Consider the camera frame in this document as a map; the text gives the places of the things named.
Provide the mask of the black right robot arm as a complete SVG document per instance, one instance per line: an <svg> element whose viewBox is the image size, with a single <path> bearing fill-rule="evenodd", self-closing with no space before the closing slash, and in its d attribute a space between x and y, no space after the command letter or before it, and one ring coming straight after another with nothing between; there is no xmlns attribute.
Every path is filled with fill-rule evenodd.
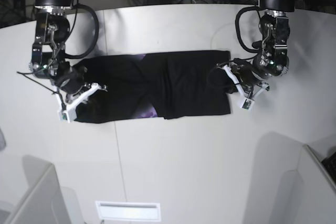
<svg viewBox="0 0 336 224"><path fill-rule="evenodd" d="M80 55L65 52L65 43L71 35L66 10L84 9L93 14L91 7L78 0L35 0L35 40L32 45L30 74L49 79L58 89L67 94L77 93L84 85L83 71L74 69L68 59L81 59L89 54L93 45Z"/></svg>

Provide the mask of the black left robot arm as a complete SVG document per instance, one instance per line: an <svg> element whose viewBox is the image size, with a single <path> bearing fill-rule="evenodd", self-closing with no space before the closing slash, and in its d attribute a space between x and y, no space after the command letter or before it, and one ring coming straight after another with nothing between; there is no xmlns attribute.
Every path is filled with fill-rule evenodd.
<svg viewBox="0 0 336 224"><path fill-rule="evenodd" d="M259 20L260 41L248 48L241 37L240 18L250 11L264 12ZM269 77L287 73L289 68L288 38L290 25L287 13L295 10L295 0L258 0L258 5L242 8L235 18L237 39L241 47L254 54L253 59L235 59L233 73L246 86L260 86Z"/></svg>

